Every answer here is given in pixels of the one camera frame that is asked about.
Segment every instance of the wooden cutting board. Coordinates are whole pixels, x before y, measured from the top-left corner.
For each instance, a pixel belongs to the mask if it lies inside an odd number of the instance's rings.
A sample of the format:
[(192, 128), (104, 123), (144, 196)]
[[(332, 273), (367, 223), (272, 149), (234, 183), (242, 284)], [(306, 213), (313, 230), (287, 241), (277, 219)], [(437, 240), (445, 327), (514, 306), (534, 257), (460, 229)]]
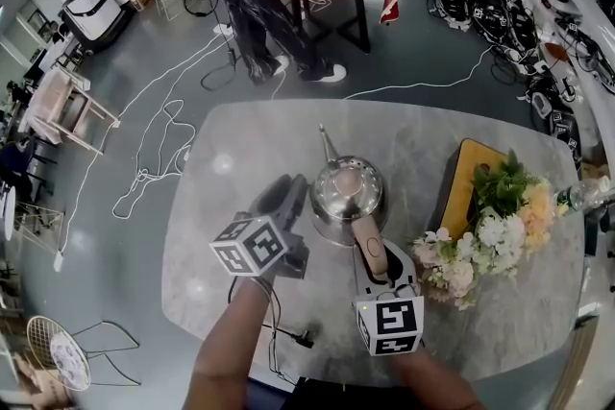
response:
[(459, 146), (451, 192), (442, 216), (441, 227), (453, 238), (460, 237), (468, 227), (468, 210), (472, 202), (474, 168), (486, 164), (490, 168), (506, 160), (506, 155), (476, 140), (465, 139)]

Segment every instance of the marble table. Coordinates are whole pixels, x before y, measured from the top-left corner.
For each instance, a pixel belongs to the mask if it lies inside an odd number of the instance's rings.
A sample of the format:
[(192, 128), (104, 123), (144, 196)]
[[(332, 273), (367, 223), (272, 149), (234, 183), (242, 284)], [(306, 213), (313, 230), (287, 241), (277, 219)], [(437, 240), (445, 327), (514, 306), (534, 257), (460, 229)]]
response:
[[(566, 145), (508, 123), (456, 111), (371, 101), (290, 100), (224, 105), (205, 121), (190, 152), (164, 246), (162, 310), (173, 323), (205, 338), (227, 305), (231, 278), (208, 242), (268, 183), (282, 174), (313, 180), (325, 159), (318, 125), (340, 154), (369, 159), (390, 189), (383, 235), (406, 248), (430, 221), (447, 160), (464, 138), (502, 152), (513, 148), (533, 173), (555, 187), (577, 180)], [(322, 238), (307, 204), (294, 232), (310, 248), (303, 280), (278, 277), (281, 327), (319, 331), (313, 349), (278, 337), (281, 368), (334, 382), (395, 383), (386, 357), (370, 357), (351, 302), (351, 250)], [(459, 312), (427, 301), (427, 348), (469, 379), (498, 374), (558, 349), (576, 317), (583, 265), (583, 218), (553, 229), (551, 244), (516, 278), (490, 277), (476, 307)], [(267, 366), (270, 332), (260, 334), (255, 362)]]

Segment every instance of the shoe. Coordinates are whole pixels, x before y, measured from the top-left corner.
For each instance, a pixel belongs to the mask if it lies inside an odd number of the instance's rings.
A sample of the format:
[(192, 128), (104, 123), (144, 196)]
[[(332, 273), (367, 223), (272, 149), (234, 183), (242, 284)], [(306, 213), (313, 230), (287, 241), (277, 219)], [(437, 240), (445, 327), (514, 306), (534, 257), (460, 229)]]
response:
[(346, 77), (346, 68), (344, 68), (344, 65), (340, 65), (339, 63), (336, 63), (333, 66), (333, 73), (330, 76), (325, 76), (322, 79), (319, 79), (318, 81), (315, 81), (316, 83), (337, 83), (339, 81), (341, 81), (342, 79), (344, 79)]
[(273, 73), (274, 76), (278, 76), (278, 75), (282, 74), (284, 72), (284, 70), (286, 70), (288, 68), (288, 65), (290, 65), (290, 60), (288, 59), (288, 57), (286, 55), (278, 55), (276, 57), (276, 60), (278, 61), (280, 66)]

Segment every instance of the wooden chair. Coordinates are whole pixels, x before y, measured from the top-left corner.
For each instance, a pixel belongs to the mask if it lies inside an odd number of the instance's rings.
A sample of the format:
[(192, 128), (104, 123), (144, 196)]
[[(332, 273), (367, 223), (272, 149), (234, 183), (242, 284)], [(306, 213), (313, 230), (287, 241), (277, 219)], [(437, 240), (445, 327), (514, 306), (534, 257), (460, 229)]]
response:
[[(40, 87), (30, 102), (25, 115), (28, 118), (28, 123), (41, 137), (45, 137), (55, 144), (61, 142), (62, 135), (65, 135), (86, 149), (102, 155), (102, 152), (85, 142), (75, 131), (84, 123), (91, 112), (101, 119), (108, 116), (114, 125), (119, 124), (119, 120), (84, 90), (88, 87), (89, 81), (83, 77), (69, 72), (63, 67), (54, 67), (45, 74)], [(62, 119), (73, 95), (82, 96), (85, 103), (74, 123), (65, 126)]]

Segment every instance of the white flower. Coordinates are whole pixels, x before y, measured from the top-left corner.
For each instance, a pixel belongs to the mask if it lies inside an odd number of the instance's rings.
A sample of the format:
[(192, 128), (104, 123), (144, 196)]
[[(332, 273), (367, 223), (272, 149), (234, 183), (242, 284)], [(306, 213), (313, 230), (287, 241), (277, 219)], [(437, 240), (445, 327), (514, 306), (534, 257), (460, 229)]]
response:
[(448, 283), (448, 290), (456, 298), (465, 296), (474, 280), (474, 269), (469, 261), (456, 261), (442, 267), (442, 279)]
[(487, 271), (501, 274), (519, 262), (526, 242), (526, 229), (517, 214), (502, 219), (495, 211), (488, 211), (480, 221), (478, 236), (483, 246), (472, 259), (479, 265), (480, 274)]
[(491, 251), (487, 248), (476, 248), (472, 252), (472, 261), (479, 269), (479, 274), (483, 275), (489, 271), (491, 266)]
[(414, 241), (414, 248), (412, 251), (421, 262), (421, 265), (426, 268), (441, 265), (443, 263), (442, 258), (435, 248), (435, 243), (428, 243), (424, 239), (417, 239)]
[(457, 241), (457, 258), (460, 260), (469, 260), (474, 251), (474, 234), (466, 232), (463, 237)]
[(485, 246), (496, 246), (505, 233), (504, 221), (492, 215), (485, 216), (479, 226), (479, 239)]
[(435, 243), (437, 241), (451, 241), (451, 236), (449, 235), (448, 229), (440, 228), (436, 232), (431, 232), (430, 230), (428, 230), (425, 233), (425, 239), (430, 243)]

